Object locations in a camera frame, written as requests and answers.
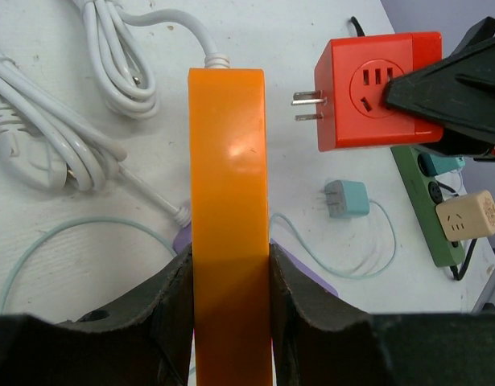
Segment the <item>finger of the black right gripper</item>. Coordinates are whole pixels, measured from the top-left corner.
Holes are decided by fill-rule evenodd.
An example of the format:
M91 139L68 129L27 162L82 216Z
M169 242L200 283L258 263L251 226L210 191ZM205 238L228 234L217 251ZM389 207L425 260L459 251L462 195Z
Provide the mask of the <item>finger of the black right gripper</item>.
M446 58L392 80L383 96L391 109L443 128L416 150L495 159L495 18L473 25Z

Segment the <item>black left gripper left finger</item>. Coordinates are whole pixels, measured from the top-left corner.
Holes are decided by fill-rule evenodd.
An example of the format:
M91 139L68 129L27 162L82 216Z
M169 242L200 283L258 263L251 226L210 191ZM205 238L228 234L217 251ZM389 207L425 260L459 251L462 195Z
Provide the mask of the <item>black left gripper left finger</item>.
M0 385L185 385L194 329L192 250L75 322L0 316Z

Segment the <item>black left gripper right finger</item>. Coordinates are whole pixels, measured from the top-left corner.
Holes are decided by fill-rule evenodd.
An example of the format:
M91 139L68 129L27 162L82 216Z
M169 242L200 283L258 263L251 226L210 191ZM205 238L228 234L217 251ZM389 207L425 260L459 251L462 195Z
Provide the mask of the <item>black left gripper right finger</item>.
M495 385L495 312L368 314L270 246L279 385Z

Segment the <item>light blue charger plug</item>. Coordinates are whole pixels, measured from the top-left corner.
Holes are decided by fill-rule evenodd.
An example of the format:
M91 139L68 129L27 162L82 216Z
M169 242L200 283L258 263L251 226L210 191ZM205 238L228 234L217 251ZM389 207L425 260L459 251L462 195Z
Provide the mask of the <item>light blue charger plug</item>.
M418 163L421 171L428 177L458 171L465 166L463 157L446 157L428 153L420 154L418 156Z

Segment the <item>green power strip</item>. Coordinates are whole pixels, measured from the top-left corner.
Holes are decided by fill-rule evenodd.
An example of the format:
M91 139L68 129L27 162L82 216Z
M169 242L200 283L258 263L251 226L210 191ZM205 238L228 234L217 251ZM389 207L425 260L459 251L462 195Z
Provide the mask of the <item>green power strip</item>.
M443 202L436 179L421 171L418 163L420 153L416 149L395 146L391 148L391 153L435 266L459 265L465 258L464 248L460 242L446 239L435 212L435 207Z

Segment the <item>purple power strip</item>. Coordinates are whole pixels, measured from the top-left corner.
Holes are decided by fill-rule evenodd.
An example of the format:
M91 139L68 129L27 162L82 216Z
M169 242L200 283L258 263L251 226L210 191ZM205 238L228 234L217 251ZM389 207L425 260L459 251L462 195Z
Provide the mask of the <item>purple power strip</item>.
M177 253L180 253L183 249L185 249L188 245L190 245L191 242L192 242L192 224L189 224L186 227L183 227L179 230L178 234L175 236L175 239L172 243L172 247ZM339 297L338 292L332 285L327 283L317 273L309 269L301 260L295 257L283 246L280 246L280 248L285 252L285 254L288 256L288 258L291 260L294 266L301 273L305 274L307 277L312 279L315 283L323 287L330 294L336 296L337 298Z

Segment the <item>red cube socket adapter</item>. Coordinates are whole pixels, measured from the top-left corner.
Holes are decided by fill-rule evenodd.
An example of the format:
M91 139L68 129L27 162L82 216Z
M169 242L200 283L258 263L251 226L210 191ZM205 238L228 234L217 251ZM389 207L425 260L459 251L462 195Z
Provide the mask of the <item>red cube socket adapter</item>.
M438 32L371 35L330 40L314 71L315 88L297 92L292 105L313 105L296 116L316 121L321 152L437 142L440 125L391 109L387 84L442 57Z

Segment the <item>beige cube adapter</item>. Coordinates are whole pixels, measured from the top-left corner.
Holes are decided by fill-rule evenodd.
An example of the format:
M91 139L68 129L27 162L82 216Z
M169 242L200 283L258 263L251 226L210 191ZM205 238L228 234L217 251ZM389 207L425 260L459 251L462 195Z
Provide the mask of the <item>beige cube adapter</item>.
M495 234L495 202L487 190L448 199L438 204L435 212L448 241Z

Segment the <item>teal charger plug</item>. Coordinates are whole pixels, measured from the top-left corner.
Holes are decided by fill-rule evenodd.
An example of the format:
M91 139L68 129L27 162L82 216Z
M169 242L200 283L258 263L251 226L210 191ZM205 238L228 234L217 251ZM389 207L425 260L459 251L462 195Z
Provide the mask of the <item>teal charger plug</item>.
M365 184L337 179L324 186L328 214L334 219L351 219L367 216L370 212Z

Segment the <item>orange power strip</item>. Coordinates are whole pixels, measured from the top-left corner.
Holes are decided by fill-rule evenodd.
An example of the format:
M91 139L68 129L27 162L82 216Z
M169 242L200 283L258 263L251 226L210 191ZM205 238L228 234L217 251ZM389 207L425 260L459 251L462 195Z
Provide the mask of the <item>orange power strip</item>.
M188 74L199 385L269 385L265 80L260 69Z

